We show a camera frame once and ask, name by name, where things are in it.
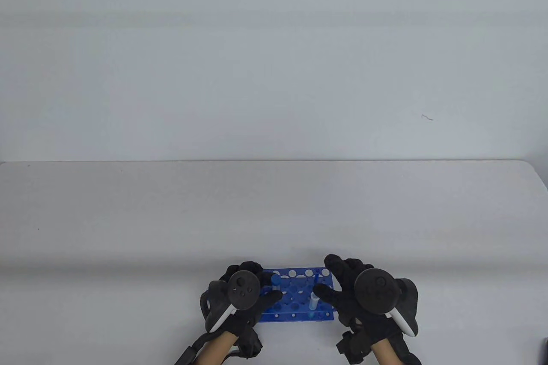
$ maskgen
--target blue test tube cap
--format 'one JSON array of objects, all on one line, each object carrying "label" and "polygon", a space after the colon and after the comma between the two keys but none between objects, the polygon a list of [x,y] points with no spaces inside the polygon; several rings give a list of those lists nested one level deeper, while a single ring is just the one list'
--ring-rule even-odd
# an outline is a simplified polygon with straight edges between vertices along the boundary
[{"label": "blue test tube cap", "polygon": [[280,276],[277,273],[272,275],[272,277],[270,278],[270,281],[272,281],[272,286],[273,287],[278,287],[282,283],[282,279],[280,278]]}]

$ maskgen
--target skin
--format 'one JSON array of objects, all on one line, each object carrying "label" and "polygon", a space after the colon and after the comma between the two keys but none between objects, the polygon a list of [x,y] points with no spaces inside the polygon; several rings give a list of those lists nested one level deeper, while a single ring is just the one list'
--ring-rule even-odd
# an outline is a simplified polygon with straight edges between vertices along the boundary
[{"label": "skin", "polygon": [[[238,337],[232,335],[230,332],[223,332],[217,339],[204,346],[204,349],[196,359],[196,364],[221,365],[237,339]],[[392,345],[390,345],[387,339],[373,344],[371,350],[375,354],[378,365],[404,365],[396,356]]]}]

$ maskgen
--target hand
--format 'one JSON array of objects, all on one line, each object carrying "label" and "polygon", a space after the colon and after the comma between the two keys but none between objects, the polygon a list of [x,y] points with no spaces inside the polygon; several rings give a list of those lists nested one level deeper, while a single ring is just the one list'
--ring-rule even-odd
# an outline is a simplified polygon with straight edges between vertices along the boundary
[{"label": "hand", "polygon": [[[220,277],[219,280],[228,282],[234,273],[241,270],[254,273],[261,283],[261,288],[266,285],[272,285],[271,277],[273,273],[266,273],[262,270],[260,264],[253,261],[247,261],[240,265],[231,265],[227,268],[225,275]],[[251,308],[237,311],[235,314],[229,316],[220,329],[228,331],[235,336],[241,336],[247,326],[255,326],[261,319],[262,313],[276,304],[280,299],[282,299],[281,291],[270,291],[268,294],[260,296],[259,300]]]},{"label": "hand", "polygon": [[334,291],[325,284],[317,284],[314,293],[325,303],[333,305],[339,312],[339,320],[344,326],[356,332],[363,329],[369,337],[369,346],[382,339],[401,334],[399,326],[385,315],[368,312],[354,296],[354,283],[358,275],[369,268],[371,264],[364,264],[359,259],[345,259],[344,261],[334,254],[329,254],[324,260],[325,267],[331,271],[341,285],[342,291]]}]

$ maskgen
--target table surface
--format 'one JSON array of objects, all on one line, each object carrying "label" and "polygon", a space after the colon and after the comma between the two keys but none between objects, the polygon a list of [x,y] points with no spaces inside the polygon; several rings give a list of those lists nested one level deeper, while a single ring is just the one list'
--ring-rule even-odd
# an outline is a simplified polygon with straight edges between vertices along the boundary
[{"label": "table surface", "polygon": [[[227,265],[329,252],[415,281],[423,363],[536,363],[547,243],[522,161],[4,163],[0,363],[171,365]],[[257,364],[346,363],[337,321],[257,329]]]}]

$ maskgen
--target vr controller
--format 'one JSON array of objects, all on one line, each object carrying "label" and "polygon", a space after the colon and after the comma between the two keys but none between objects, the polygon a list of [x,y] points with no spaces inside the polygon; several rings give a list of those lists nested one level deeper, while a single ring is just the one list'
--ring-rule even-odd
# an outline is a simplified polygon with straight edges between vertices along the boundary
[{"label": "vr controller", "polygon": [[405,335],[417,336],[419,293],[410,279],[395,279],[379,268],[366,269],[354,283],[356,299],[368,312],[393,318]]},{"label": "vr controller", "polygon": [[[259,299],[260,291],[260,281],[250,271],[237,271],[228,282],[211,281],[200,299],[202,312],[207,313],[207,332],[215,332],[238,310],[251,308]],[[411,280],[394,279],[382,269],[370,268],[356,278],[354,294],[368,312],[393,318],[405,335],[417,336],[419,327],[415,316],[419,294]]]},{"label": "vr controller", "polygon": [[228,282],[211,281],[200,298],[205,317],[205,330],[215,332],[225,320],[238,310],[251,308],[259,299],[261,283],[250,271],[237,271]]}]

